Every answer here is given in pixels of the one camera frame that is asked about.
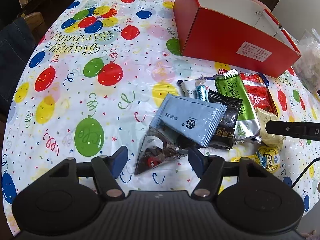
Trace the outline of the green snack bar packet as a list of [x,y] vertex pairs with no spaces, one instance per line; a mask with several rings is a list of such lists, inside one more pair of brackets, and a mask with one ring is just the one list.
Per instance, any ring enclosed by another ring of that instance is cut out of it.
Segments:
[[214,80],[217,92],[236,107],[235,142],[261,143],[258,117],[238,71],[231,69],[224,74],[217,74]]

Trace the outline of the silver triangular chocolate packet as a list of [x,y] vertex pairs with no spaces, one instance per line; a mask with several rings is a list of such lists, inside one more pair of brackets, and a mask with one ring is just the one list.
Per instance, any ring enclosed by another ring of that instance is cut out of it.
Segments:
[[151,170],[162,163],[181,159],[187,150],[178,145],[178,133],[166,127],[149,128],[147,131],[135,166],[135,175]]

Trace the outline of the red cardboard box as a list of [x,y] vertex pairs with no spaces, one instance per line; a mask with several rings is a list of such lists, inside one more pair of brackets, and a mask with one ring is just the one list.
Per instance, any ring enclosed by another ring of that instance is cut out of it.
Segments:
[[183,56],[279,77],[301,53],[279,21],[253,0],[175,0]]

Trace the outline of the pale yellow snack packet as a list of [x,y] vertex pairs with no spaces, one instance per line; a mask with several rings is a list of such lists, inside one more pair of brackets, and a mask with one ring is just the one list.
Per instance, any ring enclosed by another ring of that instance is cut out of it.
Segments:
[[274,124],[277,123],[278,117],[273,113],[267,112],[259,107],[255,107],[255,113],[257,115],[260,124],[260,136],[262,142],[269,147],[276,147],[281,149],[285,136],[277,135]]

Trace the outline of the black snack packet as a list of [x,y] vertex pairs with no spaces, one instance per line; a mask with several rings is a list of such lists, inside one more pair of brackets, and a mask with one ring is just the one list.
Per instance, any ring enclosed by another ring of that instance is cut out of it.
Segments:
[[234,144],[236,122],[242,107],[242,99],[225,96],[212,90],[208,92],[208,99],[209,102],[221,103],[227,106],[209,143],[209,147],[231,150]]

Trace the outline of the light blue snack packet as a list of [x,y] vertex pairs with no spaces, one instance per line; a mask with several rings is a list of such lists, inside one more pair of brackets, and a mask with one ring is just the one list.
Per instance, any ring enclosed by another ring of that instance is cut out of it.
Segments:
[[202,147],[208,147],[215,130],[226,112],[222,103],[211,103],[183,96],[166,95],[150,127],[161,124]]

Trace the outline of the small blue candy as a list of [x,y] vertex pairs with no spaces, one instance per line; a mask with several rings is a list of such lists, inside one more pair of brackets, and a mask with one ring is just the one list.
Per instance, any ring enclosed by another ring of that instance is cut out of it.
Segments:
[[209,101],[207,95],[207,89],[205,86],[206,78],[201,76],[195,81],[195,96],[197,99],[202,101]]

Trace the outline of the red snack packet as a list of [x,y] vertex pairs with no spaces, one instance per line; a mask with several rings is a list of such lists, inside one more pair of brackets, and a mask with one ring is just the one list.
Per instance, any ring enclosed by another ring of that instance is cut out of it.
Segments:
[[268,90],[268,82],[259,73],[240,73],[242,82],[253,107],[258,107],[278,116],[278,111]]

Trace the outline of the wooden chair left side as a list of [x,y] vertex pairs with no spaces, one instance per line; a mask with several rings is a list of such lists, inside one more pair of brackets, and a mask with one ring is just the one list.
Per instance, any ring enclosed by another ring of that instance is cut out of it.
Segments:
[[33,12],[23,17],[35,41],[39,43],[45,36],[48,28],[40,12]]

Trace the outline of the blue jeans on chair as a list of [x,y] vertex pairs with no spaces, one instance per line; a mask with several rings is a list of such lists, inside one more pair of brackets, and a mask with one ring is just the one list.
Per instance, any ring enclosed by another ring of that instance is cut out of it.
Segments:
[[16,86],[35,47],[35,38],[24,18],[17,18],[1,30],[1,115],[8,115]]

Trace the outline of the white blue milk biscuit packet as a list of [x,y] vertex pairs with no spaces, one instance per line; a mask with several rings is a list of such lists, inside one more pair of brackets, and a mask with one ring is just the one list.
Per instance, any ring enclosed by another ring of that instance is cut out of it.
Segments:
[[196,99],[196,87],[199,85],[204,85],[206,89],[206,94],[210,90],[217,92],[217,88],[215,85],[215,80],[213,77],[202,77],[194,80],[178,80],[177,84],[183,90],[184,96]]

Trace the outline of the clear plastic bag of snacks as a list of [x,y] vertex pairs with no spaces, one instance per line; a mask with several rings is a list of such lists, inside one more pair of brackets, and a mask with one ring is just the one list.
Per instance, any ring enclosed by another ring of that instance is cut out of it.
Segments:
[[310,93],[317,93],[320,87],[320,47],[316,29],[306,30],[297,47],[301,57],[293,64],[293,70]]

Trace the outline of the yellow minion candy packet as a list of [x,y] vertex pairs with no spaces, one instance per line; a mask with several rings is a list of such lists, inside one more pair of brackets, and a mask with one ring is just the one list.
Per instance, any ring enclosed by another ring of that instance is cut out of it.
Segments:
[[232,157],[231,161],[238,163],[241,158],[248,158],[253,160],[270,173],[278,171],[281,163],[278,146],[263,145],[258,147],[258,149],[253,154],[245,154],[240,157]]

